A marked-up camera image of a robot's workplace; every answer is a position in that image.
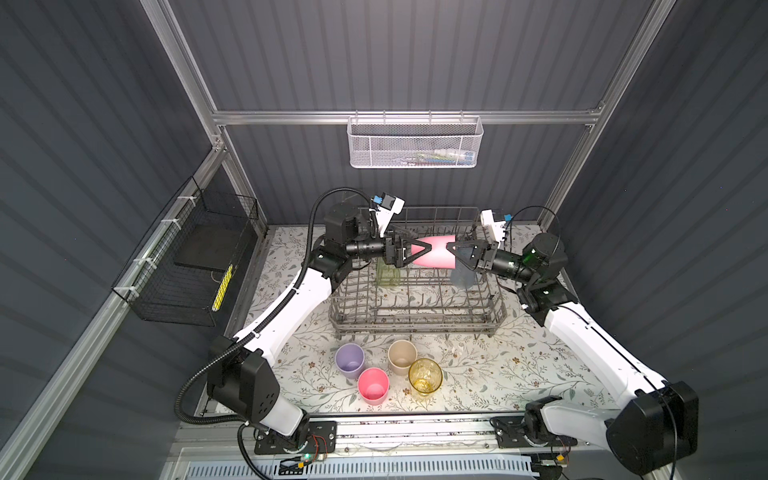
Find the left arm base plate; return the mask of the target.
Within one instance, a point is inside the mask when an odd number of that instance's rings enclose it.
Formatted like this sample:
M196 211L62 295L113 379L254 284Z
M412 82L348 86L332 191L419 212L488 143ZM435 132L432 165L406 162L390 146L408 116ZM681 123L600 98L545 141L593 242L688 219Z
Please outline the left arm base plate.
M255 433L256 455L282 454L330 454L336 449L338 423L310 419L299 424L290 436L275 430L257 430Z

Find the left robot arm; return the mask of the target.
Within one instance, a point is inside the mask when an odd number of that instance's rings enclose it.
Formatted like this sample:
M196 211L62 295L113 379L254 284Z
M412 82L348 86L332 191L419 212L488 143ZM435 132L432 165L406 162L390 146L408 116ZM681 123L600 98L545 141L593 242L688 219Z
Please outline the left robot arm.
M406 234L391 226L405 202L382 194L362 210L337 204L325 215L322 236L310 236L301 269L267 309L233 338L211 347L212 365L206 370L210 398L231 410L231 420L266 427L283 437L303 433L307 413L281 393L273 371L284 345L308 316L343 283L357 260L381 259L402 268L430 252L419 242L418 251Z

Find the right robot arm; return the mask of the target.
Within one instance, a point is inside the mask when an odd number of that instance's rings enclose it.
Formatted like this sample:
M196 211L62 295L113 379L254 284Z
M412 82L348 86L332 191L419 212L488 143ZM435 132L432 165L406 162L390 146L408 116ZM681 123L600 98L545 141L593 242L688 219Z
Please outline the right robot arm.
M522 430L533 445L571 437L610 451L643 476L698 449L699 398L670 383L613 339L558 279L568 262L559 237L540 233L515 254L485 240L454 241L447 251L473 271L517 283L523 310L558 337L606 388L615 406L589 408L549 395L527 404Z

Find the blue-grey transparent cup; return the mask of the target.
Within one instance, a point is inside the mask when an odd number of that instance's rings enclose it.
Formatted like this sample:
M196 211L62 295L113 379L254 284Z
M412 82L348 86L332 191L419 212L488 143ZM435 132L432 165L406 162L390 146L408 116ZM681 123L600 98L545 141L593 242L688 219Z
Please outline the blue-grey transparent cup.
M463 265L457 265L450 274L450 284L456 288L470 289L477 285L476 273Z

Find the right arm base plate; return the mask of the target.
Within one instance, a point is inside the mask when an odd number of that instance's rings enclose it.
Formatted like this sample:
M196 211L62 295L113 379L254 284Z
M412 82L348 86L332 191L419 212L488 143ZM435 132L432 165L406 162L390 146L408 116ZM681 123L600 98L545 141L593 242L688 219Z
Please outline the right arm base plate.
M495 434L497 446L502 449L563 447L569 451L578 445L578 440L573 437L529 430L521 415L495 416L489 420L489 424Z

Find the green transparent cup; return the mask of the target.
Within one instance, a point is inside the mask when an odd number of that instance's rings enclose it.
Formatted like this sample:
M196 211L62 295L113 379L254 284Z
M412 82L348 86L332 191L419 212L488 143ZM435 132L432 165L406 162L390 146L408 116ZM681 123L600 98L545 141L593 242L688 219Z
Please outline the green transparent cup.
M378 260L375 270L375 285L380 288L395 288L401 284L400 270L393 265Z

